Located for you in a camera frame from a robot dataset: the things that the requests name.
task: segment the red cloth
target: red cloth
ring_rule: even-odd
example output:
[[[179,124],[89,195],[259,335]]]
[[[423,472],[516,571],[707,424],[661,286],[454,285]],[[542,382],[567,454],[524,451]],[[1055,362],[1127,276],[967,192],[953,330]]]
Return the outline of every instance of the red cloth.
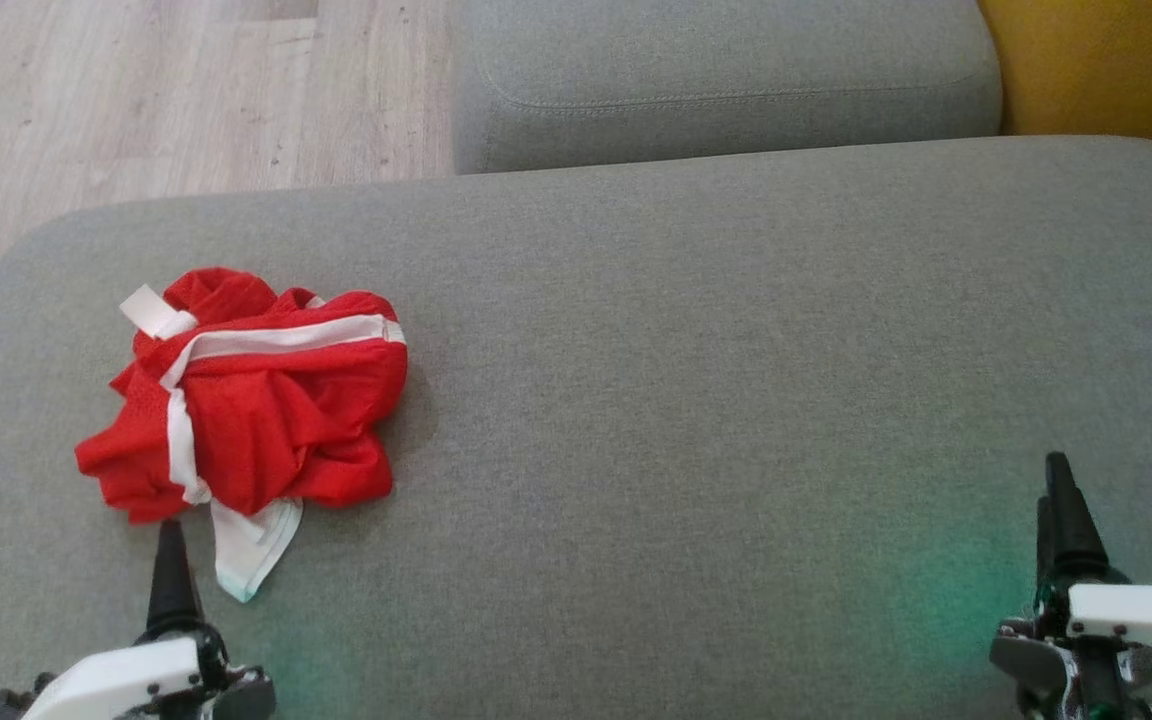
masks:
[[[279,497],[340,507],[388,495],[389,461],[372,425],[397,404],[407,346],[387,300],[348,291],[310,306],[320,302],[311,291],[291,288],[276,296],[256,275],[225,268],[187,273],[164,298],[195,314],[197,327],[168,340],[137,333],[136,359],[109,384],[127,400],[123,410],[74,450],[78,469],[100,479],[106,503],[128,511],[132,523],[168,518],[188,506],[182,486],[170,479],[169,392],[162,379],[205,334],[212,350],[228,347],[230,354],[198,357],[205,343],[196,343],[177,387],[194,430],[197,475],[215,500],[252,515]],[[328,344],[308,350],[233,350],[233,338],[278,338],[294,346],[295,338],[338,327],[333,320],[369,317],[397,334],[326,338],[319,343]],[[218,331],[274,332],[210,334]]]

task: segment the wooden floor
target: wooden floor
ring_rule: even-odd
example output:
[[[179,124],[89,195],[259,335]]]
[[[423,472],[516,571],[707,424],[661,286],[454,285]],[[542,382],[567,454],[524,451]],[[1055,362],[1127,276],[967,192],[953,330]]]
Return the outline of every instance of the wooden floor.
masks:
[[[111,202],[450,174],[449,0],[0,0],[0,256]]]

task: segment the gray cushion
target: gray cushion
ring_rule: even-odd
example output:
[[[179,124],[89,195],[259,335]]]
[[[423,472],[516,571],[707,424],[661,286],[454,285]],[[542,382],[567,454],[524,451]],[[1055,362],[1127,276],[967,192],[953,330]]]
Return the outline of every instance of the gray cushion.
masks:
[[[973,0],[465,0],[461,173],[993,135]]]
[[[1043,454],[1152,582],[1152,143],[982,138],[164,200],[0,265],[0,685],[131,641],[152,528],[74,469],[116,306],[210,264],[411,343],[397,488],[241,606],[283,717],[984,717]]]

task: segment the white cloth corner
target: white cloth corner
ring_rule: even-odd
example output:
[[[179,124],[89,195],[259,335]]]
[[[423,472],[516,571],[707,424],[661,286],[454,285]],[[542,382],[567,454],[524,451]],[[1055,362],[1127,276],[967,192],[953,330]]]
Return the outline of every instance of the white cloth corner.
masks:
[[[215,582],[225,592],[247,602],[287,551],[301,525],[300,500],[279,498],[250,516],[211,501],[215,530]]]

